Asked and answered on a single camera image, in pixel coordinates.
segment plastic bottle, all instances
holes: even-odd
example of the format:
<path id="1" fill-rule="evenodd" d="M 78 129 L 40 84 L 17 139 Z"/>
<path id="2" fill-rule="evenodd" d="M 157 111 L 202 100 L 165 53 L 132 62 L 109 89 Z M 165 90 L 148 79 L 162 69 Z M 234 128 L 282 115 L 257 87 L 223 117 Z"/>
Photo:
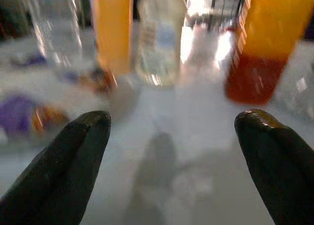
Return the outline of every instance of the plastic bottle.
<path id="1" fill-rule="evenodd" d="M 37 44 L 42 55 L 61 69 L 82 60 L 75 0 L 29 0 Z"/>
<path id="2" fill-rule="evenodd" d="M 237 102 L 266 104 L 311 19 L 314 0 L 246 0 L 226 83 Z"/>
<path id="3" fill-rule="evenodd" d="M 94 29 L 102 69 L 130 72 L 131 0 L 94 0 Z"/>
<path id="4" fill-rule="evenodd" d="M 141 0 L 140 61 L 137 72 L 147 83 L 164 86 L 175 82 L 180 71 L 184 0 Z"/>

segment clear plastic bottle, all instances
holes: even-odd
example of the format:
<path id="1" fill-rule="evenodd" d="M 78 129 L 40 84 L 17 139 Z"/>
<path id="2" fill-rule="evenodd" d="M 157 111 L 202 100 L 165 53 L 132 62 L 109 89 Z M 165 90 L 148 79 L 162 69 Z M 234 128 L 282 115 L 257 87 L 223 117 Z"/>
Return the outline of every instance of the clear plastic bottle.
<path id="1" fill-rule="evenodd" d="M 75 0 L 29 0 L 38 48 L 48 63 L 73 68 L 82 59 Z"/>
<path id="2" fill-rule="evenodd" d="M 147 83 L 171 85 L 180 71 L 184 0 L 141 0 L 140 61 L 137 72 Z"/>

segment orange bottle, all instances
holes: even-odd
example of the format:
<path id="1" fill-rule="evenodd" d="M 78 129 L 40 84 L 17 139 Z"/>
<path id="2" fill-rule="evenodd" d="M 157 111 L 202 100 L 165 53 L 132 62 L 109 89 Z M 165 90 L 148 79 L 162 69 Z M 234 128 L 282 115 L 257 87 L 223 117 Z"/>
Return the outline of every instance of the orange bottle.
<path id="1" fill-rule="evenodd" d="M 313 9 L 314 0 L 245 0 L 225 87 L 230 99 L 269 102 Z"/>
<path id="2" fill-rule="evenodd" d="M 97 60 L 115 75 L 130 72 L 132 0 L 94 0 Z"/>

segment purple object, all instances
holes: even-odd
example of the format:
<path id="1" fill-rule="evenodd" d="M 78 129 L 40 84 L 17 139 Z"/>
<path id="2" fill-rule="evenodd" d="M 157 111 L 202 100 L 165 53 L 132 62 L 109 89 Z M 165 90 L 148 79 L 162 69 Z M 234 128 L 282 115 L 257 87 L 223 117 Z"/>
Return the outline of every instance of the purple object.
<path id="1" fill-rule="evenodd" d="M 71 84 L 76 84 L 79 81 L 79 75 L 76 72 L 65 72 L 61 75 L 60 79 Z"/>
<path id="2" fill-rule="evenodd" d="M 11 63 L 18 67 L 28 67 L 33 65 L 44 65 L 47 61 L 41 54 L 32 54 L 27 55 L 25 59 L 12 58 Z"/>
<path id="3" fill-rule="evenodd" d="M 37 103 L 23 95 L 14 95 L 0 103 L 0 126 L 8 135 L 30 129 L 32 111 Z"/>

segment table surface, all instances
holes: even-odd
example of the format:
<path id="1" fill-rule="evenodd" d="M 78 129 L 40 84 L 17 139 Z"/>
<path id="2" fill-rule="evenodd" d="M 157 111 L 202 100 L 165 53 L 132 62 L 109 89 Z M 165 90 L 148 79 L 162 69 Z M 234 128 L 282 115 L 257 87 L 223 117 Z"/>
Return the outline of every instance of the table surface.
<path id="1" fill-rule="evenodd" d="M 229 101 L 223 91 L 231 40 L 230 32 L 185 27 L 174 87 L 141 85 L 134 74 L 121 78 L 128 86 L 110 100 L 114 123 L 82 225 L 274 224 L 234 130 L 236 115 L 252 106 Z M 28 39 L 0 51 L 26 44 L 36 47 Z M 312 123 L 275 100 L 261 108 L 314 146 Z M 0 155 L 0 196 L 39 150 Z"/>

